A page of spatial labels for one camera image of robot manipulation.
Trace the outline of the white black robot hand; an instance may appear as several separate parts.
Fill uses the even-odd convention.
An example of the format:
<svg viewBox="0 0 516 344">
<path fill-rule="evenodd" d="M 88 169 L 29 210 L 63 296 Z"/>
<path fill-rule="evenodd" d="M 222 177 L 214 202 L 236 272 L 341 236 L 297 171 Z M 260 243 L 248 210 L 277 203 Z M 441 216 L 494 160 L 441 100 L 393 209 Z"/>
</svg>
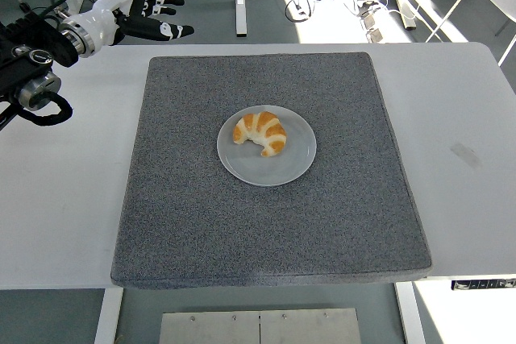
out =
<svg viewBox="0 0 516 344">
<path fill-rule="evenodd" d="M 161 21 L 158 15 L 174 15 L 185 0 L 97 0 L 92 9 L 75 17 L 103 45 L 116 45 L 125 36 L 170 41 L 192 35 L 194 28 Z"/>
</svg>

